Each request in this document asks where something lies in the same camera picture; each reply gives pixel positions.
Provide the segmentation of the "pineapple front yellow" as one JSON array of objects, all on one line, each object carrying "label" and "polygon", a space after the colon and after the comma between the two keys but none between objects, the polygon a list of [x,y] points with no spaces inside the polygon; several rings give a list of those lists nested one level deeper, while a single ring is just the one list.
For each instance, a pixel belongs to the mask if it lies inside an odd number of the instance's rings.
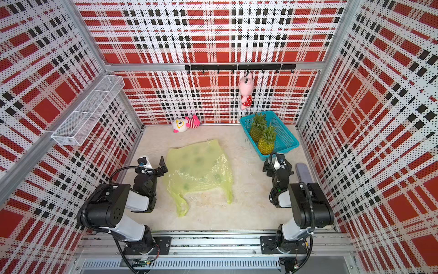
[{"label": "pineapple front yellow", "polygon": [[274,126],[269,126],[263,131],[263,135],[257,145],[262,155],[269,155],[274,151],[276,136],[277,133]]}]

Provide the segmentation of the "yellow-green plastic bag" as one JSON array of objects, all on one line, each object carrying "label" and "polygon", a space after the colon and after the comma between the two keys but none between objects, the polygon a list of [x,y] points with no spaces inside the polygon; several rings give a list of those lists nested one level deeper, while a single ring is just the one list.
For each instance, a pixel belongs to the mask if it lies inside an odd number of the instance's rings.
[{"label": "yellow-green plastic bag", "polygon": [[163,182],[175,202],[179,218],[189,211],[189,204],[184,198],[189,193],[221,188],[227,203],[233,202],[232,166],[219,140],[171,148],[166,165],[168,172],[164,175]]}]

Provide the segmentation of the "pineapple green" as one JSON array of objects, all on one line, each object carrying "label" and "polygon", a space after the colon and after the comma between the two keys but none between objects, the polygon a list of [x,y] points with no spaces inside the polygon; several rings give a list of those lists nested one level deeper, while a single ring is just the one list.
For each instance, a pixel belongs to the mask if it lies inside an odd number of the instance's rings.
[{"label": "pineapple green", "polygon": [[255,143],[258,143],[263,135],[263,131],[267,128],[265,114],[254,114],[253,123],[250,129],[250,137]]}]

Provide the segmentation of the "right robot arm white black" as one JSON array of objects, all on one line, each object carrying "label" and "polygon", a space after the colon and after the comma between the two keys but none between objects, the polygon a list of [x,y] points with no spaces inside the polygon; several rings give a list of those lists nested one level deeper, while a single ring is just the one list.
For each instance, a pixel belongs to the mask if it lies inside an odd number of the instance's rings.
[{"label": "right robot arm white black", "polygon": [[263,172],[272,179],[269,202],[276,208],[290,208],[293,217],[279,225],[274,236],[261,237],[262,253],[310,253],[313,232],[334,223],[333,209],[320,185],[313,181],[306,164],[292,165],[276,152],[266,159]]}]

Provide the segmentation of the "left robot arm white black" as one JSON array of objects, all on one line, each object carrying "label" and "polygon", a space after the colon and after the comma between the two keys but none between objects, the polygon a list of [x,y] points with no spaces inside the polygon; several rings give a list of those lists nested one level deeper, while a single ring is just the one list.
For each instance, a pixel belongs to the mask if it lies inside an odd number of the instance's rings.
[{"label": "left robot arm white black", "polygon": [[[113,177],[121,171],[136,172],[134,185],[117,184]],[[154,169],[147,157],[138,159],[136,166],[116,170],[108,184],[98,186],[81,206],[77,214],[79,225],[94,232],[109,234],[123,242],[123,255],[156,257],[169,254],[171,237],[153,237],[151,228],[134,221],[127,212],[151,213],[157,202],[157,178],[168,172],[165,160],[160,158]]]}]

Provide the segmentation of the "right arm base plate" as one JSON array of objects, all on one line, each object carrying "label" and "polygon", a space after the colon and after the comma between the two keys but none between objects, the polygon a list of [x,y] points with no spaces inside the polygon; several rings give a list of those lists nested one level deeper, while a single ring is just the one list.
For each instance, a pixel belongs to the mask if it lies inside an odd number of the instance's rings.
[{"label": "right arm base plate", "polygon": [[308,251],[304,240],[288,241],[277,236],[261,236],[260,245],[264,255],[304,255]]}]

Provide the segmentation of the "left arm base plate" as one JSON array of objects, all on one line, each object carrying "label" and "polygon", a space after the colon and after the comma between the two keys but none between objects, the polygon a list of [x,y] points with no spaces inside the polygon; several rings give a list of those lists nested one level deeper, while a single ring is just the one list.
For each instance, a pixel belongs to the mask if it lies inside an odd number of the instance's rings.
[{"label": "left arm base plate", "polygon": [[138,242],[126,242],[124,255],[167,255],[171,247],[170,236],[153,236]]}]

